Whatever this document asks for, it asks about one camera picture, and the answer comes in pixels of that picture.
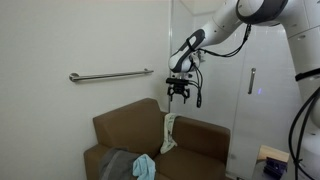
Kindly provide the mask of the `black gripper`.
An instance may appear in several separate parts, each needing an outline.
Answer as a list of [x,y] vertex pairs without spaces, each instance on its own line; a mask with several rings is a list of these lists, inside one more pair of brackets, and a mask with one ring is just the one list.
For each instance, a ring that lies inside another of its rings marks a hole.
[[173,95],[180,94],[183,96],[183,103],[185,104],[187,99],[190,97],[190,90],[186,88],[184,84],[171,84],[168,87],[167,95],[169,96],[170,102],[173,101]]

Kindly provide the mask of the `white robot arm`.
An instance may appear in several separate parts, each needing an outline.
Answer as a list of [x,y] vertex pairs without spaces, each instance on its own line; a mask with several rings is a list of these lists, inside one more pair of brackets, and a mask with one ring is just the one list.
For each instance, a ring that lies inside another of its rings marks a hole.
[[223,42],[243,23],[283,26],[301,96],[311,95],[320,85],[319,0],[226,0],[170,57],[169,69],[174,73],[190,71],[192,52]]

